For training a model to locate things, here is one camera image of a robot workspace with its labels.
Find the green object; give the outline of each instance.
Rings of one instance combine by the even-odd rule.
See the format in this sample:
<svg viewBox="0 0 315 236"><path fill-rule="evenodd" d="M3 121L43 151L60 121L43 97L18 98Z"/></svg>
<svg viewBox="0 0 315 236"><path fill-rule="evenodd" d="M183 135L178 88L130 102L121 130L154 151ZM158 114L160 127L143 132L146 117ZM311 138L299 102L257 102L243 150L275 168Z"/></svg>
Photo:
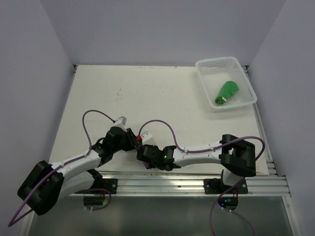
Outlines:
<svg viewBox="0 0 315 236"><path fill-rule="evenodd" d="M240 90L237 86L237 83L234 81L227 81L221 88L219 94L216 97L216 104L222 105L226 102L231 96L236 94Z"/></svg>

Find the white basket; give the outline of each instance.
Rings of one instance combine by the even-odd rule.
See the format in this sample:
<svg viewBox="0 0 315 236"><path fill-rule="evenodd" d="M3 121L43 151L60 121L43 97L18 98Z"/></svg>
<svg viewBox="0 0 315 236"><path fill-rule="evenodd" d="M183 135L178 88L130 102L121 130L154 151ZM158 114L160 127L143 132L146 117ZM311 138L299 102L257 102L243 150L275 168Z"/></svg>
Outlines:
<svg viewBox="0 0 315 236"><path fill-rule="evenodd" d="M196 63L196 68L210 106L215 111L240 108L257 101L257 96L236 58L226 57L200 60ZM230 97L227 102L219 106L215 100L220 89L227 81L237 83L240 90Z"/></svg>

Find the white table surface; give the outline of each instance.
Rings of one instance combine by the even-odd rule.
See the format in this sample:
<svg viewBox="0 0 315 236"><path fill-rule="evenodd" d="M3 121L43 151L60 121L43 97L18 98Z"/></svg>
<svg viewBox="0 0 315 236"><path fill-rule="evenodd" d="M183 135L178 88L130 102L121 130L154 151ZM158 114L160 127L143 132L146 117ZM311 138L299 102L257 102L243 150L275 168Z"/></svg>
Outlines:
<svg viewBox="0 0 315 236"><path fill-rule="evenodd" d="M65 111L59 126L50 163L66 160L84 152L88 141L81 118L90 109L107 113L113 119L127 118L126 127L135 134L151 119L162 119L174 129L179 145L199 146L220 140L222 134L237 137L259 136L252 106L213 113L194 67L107 66L80 65L77 68ZM92 142L104 137L112 122L101 114L88 114L86 125ZM159 148L173 145L169 129L161 123L151 123L144 131L153 134ZM257 140L249 140L261 149ZM98 168L111 172L146 172L136 160L136 152L117 152L113 159ZM196 164L173 173L220 174L218 164ZM258 175L268 175L265 157L256 163Z"/></svg>

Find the purple cable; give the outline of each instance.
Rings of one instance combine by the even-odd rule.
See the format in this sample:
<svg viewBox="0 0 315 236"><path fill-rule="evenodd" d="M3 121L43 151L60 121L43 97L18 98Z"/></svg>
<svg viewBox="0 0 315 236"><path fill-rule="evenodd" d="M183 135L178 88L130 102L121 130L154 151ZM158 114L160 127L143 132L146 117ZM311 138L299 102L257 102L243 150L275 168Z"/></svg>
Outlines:
<svg viewBox="0 0 315 236"><path fill-rule="evenodd" d="M142 129L144 128L144 126L146 126L147 124L152 123L152 122L160 122L160 123L165 124L165 125L171 130L171 132L172 132L172 135L173 135L173 139L174 139L174 143L175 143L176 148L177 148L179 151L182 151L182 152L185 152L185 153L202 153L202 152L214 151L214 150L217 150L217 149L219 149L219 148L223 148L223 147L225 147L225 146L228 146L228 145L230 145L230 144L236 143L236 142L241 141L241 140L245 140L245 139L257 139L257 140L261 141L261 143L262 143L261 151L260 151L260 153L257 155L257 157L256 157L256 159L255 159L255 161L257 161L258 158L263 154L263 152L264 152L264 150L265 150L265 147L266 147L265 142L264 142L264 140L263 140L262 138L256 137L256 136L245 136L245 137L242 137L242 138L234 139L234 140L232 140L232 141L230 141L230 142L228 142L228 143L219 145L219 146L214 147L214 148L203 149L203 150L194 150L194 151L184 150L184 149L182 149L181 147L179 147L179 145L178 145L178 143L177 143L177 140L176 140L176 136L175 136L175 132L174 132L173 128L172 128L167 122L165 122L165 121L163 121L163 120L160 120L160 119L153 119L153 120L150 120L150 121L144 123L144 124L141 126L140 130L139 130L139 135L141 134L141 131L142 131ZM235 187L237 187L244 179L245 179L245 178L241 178L235 185L233 185L232 187L228 188L228 189L225 190L223 193L221 193L221 194L216 198L216 200L214 201L214 203L212 204L212 207L211 207L211 210L210 210L209 223L210 223L211 232L212 232L212 234L213 234L214 236L216 236L217 234L216 234L216 232L214 231L214 228L213 228L212 215L213 215L213 210L214 210L214 208L215 208L215 206L216 206L216 202L217 202L224 194L228 193L229 191L231 191L232 189L234 189ZM252 224L249 222L249 220L248 220L247 218L243 217L241 214L239 214L239 213L237 213L237 212L233 212L233 213L236 214L236 215L238 215L238 216L240 216L240 217L242 217L245 221L247 221L247 223L250 225L250 227L251 227L251 229L252 229L253 235L256 236L255 230L254 230Z"/></svg>
<svg viewBox="0 0 315 236"><path fill-rule="evenodd" d="M112 195L110 194L110 192L106 189L103 189L103 188L93 188L93 189L88 189L87 191L89 192L93 192L93 191L103 191L105 193L107 193L109 195L109 199L108 199L108 203L106 205L103 205L102 207L98 207L98 208L93 208L92 211L94 210L102 210L104 209L105 207L107 207L110 203L110 201L112 200Z"/></svg>
<svg viewBox="0 0 315 236"><path fill-rule="evenodd" d="M81 158L84 158L86 155L89 155L91 150L92 150L92 142L91 142L91 138L88 134L88 131L86 129L86 126L85 126L85 122L84 122L84 118L85 118L85 115L87 113L90 113L90 112L97 112L97 113L100 113L104 116L106 116L107 118L109 118L113 123L115 123L115 121L110 118L107 114L101 112L101 111L98 111L98 110L88 110L86 111L83 116L82 116L82 125L83 125L83 129L84 129L84 132L88 138L88 141L89 141L89 150L88 152L85 154L85 155L82 155L82 156L79 156L77 158L74 158L72 160L69 160L69 161L66 161L64 163L64 165L67 165L69 163L72 163L74 161L77 161ZM20 214L21 210L23 209L23 207L26 205L26 203L28 202L28 200L30 199L30 197L33 195L33 193L39 188L39 186L46 181L46 179L48 179L52 174L54 174L57 170L59 170L60 168L62 168L63 166L58 166L56 167L55 169L53 169L50 173L48 173L40 182L38 182L38 184L32 189L32 191L28 194L28 196L24 199L24 201L22 202L22 204L20 205L20 207L17 209L17 211L15 212L15 214L13 215L12 219L10 220L10 222L8 223L8 227L11 227L12 225L16 224L19 220L23 219L26 215L28 215L29 213L32 212L32 210L29 210L27 212L25 212L23 215L21 215L19 218L16 219L16 217L18 216L18 214Z"/></svg>

